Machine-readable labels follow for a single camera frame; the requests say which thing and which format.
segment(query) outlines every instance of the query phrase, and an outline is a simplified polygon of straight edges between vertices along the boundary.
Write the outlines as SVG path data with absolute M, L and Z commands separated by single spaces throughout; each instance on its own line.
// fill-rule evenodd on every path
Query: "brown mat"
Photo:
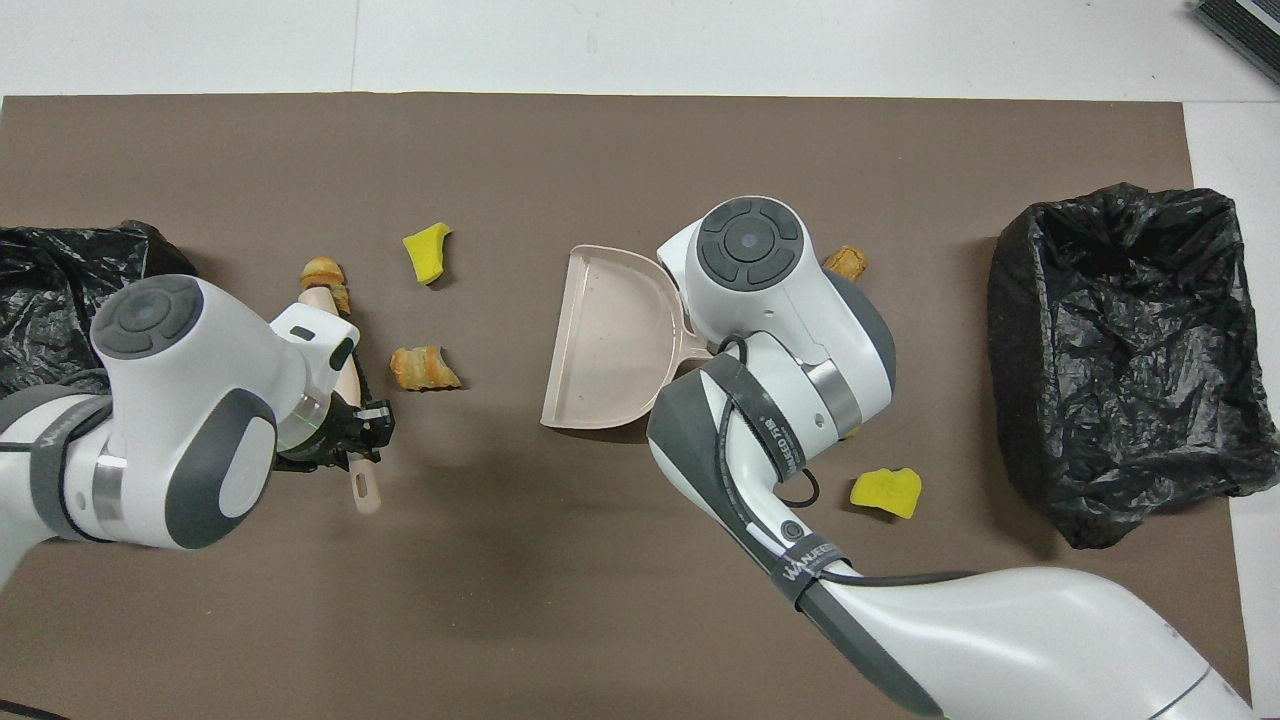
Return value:
M 81 720 L 906 717 L 667 484 L 643 423 L 538 424 L 570 249 L 653 256 L 740 193 L 792 204 L 822 256 L 861 246 L 897 340 L 893 405 L 813 464 L 817 529 L 869 574 L 1098 573 L 1247 691 L 1225 501 L 1071 551 L 996 447 L 992 238 L 1119 181 L 1190 186 L 1178 105 L 5 99 L 0 224 L 152 223 L 268 318 L 307 259 L 335 258 L 399 425 L 375 516 L 340 471 L 278 474 L 207 551 L 37 548 L 0 594 L 0 696 Z M 399 240 L 438 220 L 454 233 L 424 288 Z M 426 343 L 466 389 L 392 389 L 392 350 Z M 849 507 L 859 473 L 904 465 L 925 483 L 913 520 Z

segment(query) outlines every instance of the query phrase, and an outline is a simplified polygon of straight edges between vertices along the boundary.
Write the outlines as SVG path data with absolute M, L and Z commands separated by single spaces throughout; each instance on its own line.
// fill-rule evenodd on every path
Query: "bread piece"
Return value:
M 858 282 L 858 278 L 867 272 L 867 255 L 861 250 L 846 245 L 827 258 L 822 266 L 849 278 L 850 282 Z
M 329 293 L 333 295 L 333 304 L 338 307 L 338 313 L 343 315 L 351 314 L 351 296 L 347 293 L 346 284 L 347 277 L 342 273 L 342 268 L 329 258 L 324 255 L 312 258 L 302 268 L 302 275 L 298 279 L 302 282 L 302 290 L 320 286 L 328 287 Z
M 396 383 L 404 389 L 462 387 L 462 380 L 444 364 L 438 345 L 396 350 L 392 354 L 392 374 L 396 377 Z

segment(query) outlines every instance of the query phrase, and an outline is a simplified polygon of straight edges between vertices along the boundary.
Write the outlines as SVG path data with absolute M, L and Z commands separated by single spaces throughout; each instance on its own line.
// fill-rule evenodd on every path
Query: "plastic bag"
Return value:
M 136 220 L 109 229 L 0 228 L 0 397 L 101 368 L 90 322 L 125 284 L 196 268 L 160 234 Z M 105 392 L 90 374 L 76 382 Z
M 1119 184 L 1001 233 L 988 348 L 1010 482 L 1073 547 L 1276 483 L 1230 199 Z

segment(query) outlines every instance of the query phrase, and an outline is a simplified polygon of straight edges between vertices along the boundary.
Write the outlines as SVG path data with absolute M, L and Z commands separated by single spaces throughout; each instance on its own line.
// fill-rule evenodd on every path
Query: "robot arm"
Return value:
M 1254 717 L 1176 630 L 1102 578 L 860 577 L 773 489 L 888 404 L 883 320 L 822 272 L 804 224 L 771 199 L 719 205 L 659 258 L 694 329 L 728 342 L 659 393 L 658 466 L 890 697 L 955 720 Z
M 0 583 L 51 537 L 216 542 L 253 509 L 278 454 L 297 469 L 334 464 L 339 448 L 376 457 L 389 409 L 362 415 L 333 395 L 358 337 L 301 304 L 268 325 L 184 275 L 111 296 L 91 329 L 110 397 L 38 386 L 0 401 Z

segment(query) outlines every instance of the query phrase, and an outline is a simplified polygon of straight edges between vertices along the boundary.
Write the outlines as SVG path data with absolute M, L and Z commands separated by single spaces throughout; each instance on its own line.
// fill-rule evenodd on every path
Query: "sponge piece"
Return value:
M 408 250 L 410 260 L 413 261 L 417 282 L 428 284 L 444 272 L 444 236 L 449 232 L 449 225 L 435 223 L 404 238 L 404 250 Z
M 915 503 L 920 500 L 920 475 L 910 468 L 887 470 L 881 468 L 872 473 L 858 475 L 849 502 L 865 507 L 888 510 L 899 518 L 915 515 Z

